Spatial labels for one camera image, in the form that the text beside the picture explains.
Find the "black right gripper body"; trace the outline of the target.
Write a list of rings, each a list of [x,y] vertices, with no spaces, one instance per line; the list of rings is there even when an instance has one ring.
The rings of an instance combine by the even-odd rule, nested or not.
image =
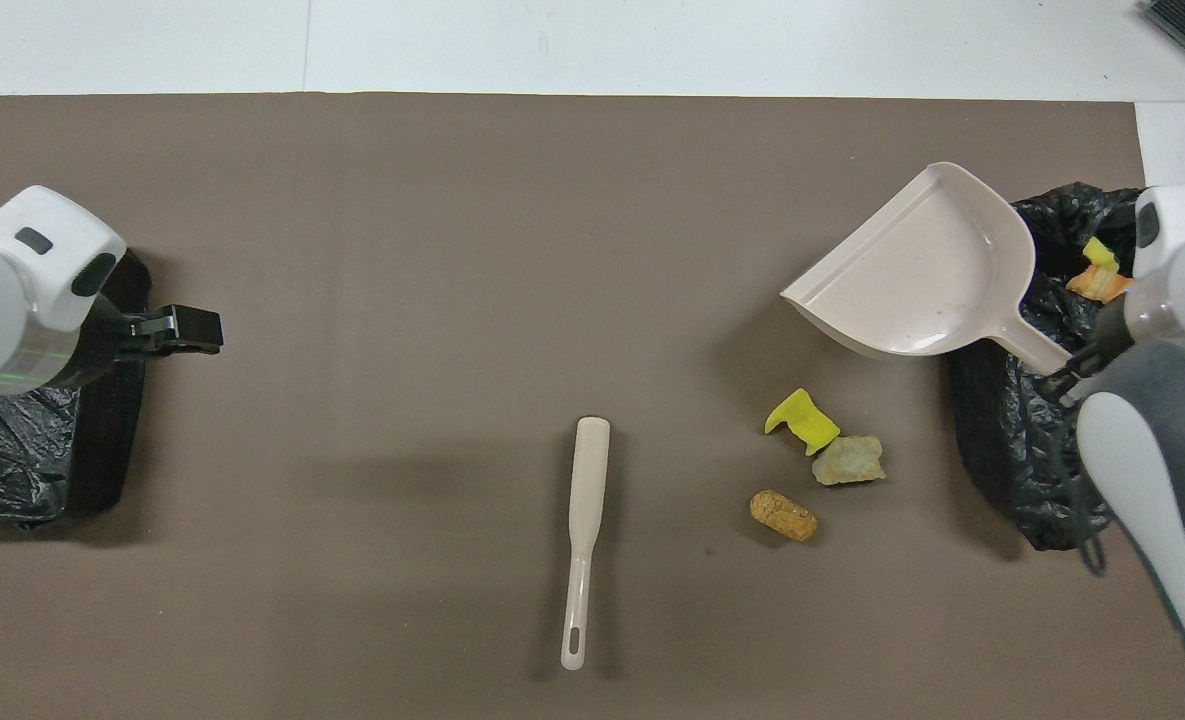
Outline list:
[[[1077,381],[1087,381],[1087,379],[1103,372],[1116,359],[1117,334],[1096,332],[1085,347],[1071,356],[1069,369],[1077,378]]]

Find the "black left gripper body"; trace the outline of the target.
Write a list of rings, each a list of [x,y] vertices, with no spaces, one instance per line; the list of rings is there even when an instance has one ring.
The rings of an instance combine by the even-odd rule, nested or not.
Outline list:
[[[152,313],[124,314],[117,356],[168,356],[175,352],[175,310],[159,307]]]

